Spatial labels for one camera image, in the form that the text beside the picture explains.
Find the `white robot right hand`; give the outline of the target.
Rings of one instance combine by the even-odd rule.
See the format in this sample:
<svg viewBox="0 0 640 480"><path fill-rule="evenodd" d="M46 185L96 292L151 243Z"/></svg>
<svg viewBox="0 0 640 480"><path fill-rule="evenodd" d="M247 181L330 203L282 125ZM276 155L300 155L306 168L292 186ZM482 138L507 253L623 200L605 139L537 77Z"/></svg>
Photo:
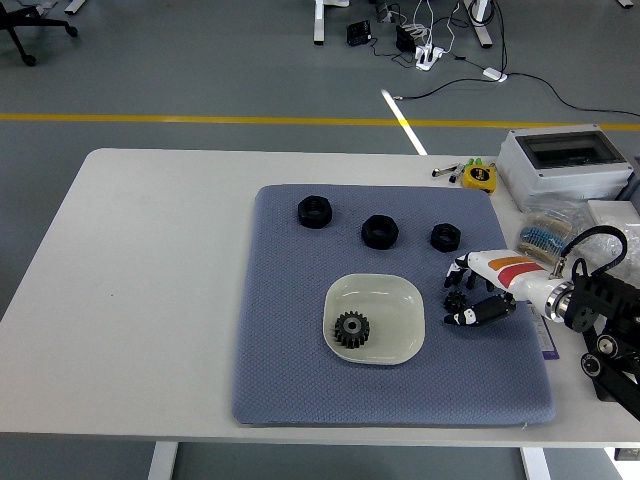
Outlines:
<svg viewBox="0 0 640 480"><path fill-rule="evenodd" d="M445 316L446 324L479 326L499 320L511 315L519 301L529 301L541 307L543 313L549 313L565 283L562 278L552 278L537 262L512 250L476 251L456 258L449 267L444 287L459 285L466 273L469 273L468 289L481 278L487 287L499 288L503 293L473 306L458 307L457 312Z"/></svg>

